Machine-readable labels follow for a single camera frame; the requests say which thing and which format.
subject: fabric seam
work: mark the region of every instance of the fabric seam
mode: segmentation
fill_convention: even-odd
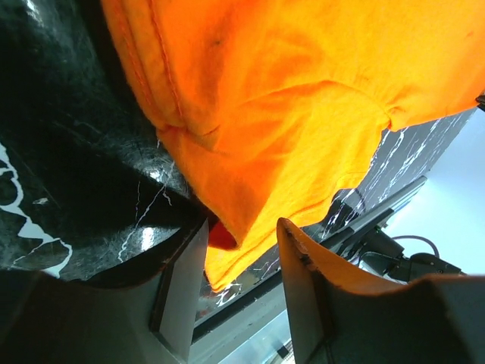
[[[165,71],[167,73],[168,84],[170,86],[172,96],[174,97],[174,101],[177,106],[177,112],[179,114],[179,117],[181,120],[183,120],[182,108],[180,107],[180,99],[177,94],[177,91],[175,90],[174,79],[172,77],[171,68],[168,64],[167,49],[165,47],[164,39],[163,39],[163,36],[161,35],[161,30],[157,22],[157,17],[155,15],[155,10],[154,10],[155,6],[153,4],[153,0],[148,0],[148,3],[149,3],[149,9],[150,9],[150,16],[152,19],[152,26],[155,28],[155,32],[157,34],[158,46],[160,47],[161,55],[164,61]]]
[[[131,39],[133,38],[133,34],[131,34],[131,27],[130,27],[130,25],[128,25],[129,29],[127,30],[127,28],[124,26],[124,20],[127,22],[127,19],[126,19],[126,17],[124,17],[124,9],[122,9],[123,4],[121,4],[120,2],[114,2],[113,5],[114,5],[114,9],[115,9],[117,22],[118,22],[120,30],[122,32],[123,40],[124,40],[124,42],[127,46],[128,55],[130,56],[130,63],[133,67],[133,72],[134,72],[135,77],[138,80],[140,86],[142,87],[142,93],[143,93],[143,97],[145,98],[145,101],[149,104],[149,106],[151,108],[153,108],[152,100],[149,98],[149,95],[147,94],[146,84],[143,81],[142,76],[139,73],[138,67],[136,66],[135,55],[133,54],[133,49],[131,47],[129,37],[127,35],[128,33],[130,33]]]

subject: orange fabric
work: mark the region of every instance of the orange fabric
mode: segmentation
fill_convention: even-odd
[[[138,103],[237,242],[211,241],[215,290],[276,242],[277,218],[315,223],[357,186],[384,128],[485,88],[483,0],[102,3]]]

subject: black cable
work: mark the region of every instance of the black cable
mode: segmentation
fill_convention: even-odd
[[[431,246],[431,248],[433,249],[434,256],[436,256],[437,258],[440,257],[440,252],[438,251],[437,246],[431,240],[427,239],[426,237],[420,237],[418,235],[402,235],[400,237],[394,237],[393,239],[394,240],[399,240],[399,239],[415,239],[415,240],[424,241],[429,246]]]

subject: white wall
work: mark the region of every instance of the white wall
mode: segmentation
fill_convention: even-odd
[[[390,221],[391,237],[432,240],[441,258],[468,274],[485,274],[485,113],[477,110],[427,174],[428,182]],[[404,254],[432,253],[419,240],[400,240]]]

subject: marble countertop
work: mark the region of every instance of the marble countertop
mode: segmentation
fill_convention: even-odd
[[[200,216],[138,109],[95,3],[13,0],[0,8],[8,54],[0,69],[8,91],[0,98],[1,268],[88,279]],[[312,237],[324,239],[425,173],[469,114],[384,132],[368,176],[336,195]],[[274,247],[221,293],[203,281],[197,319],[278,269]]]

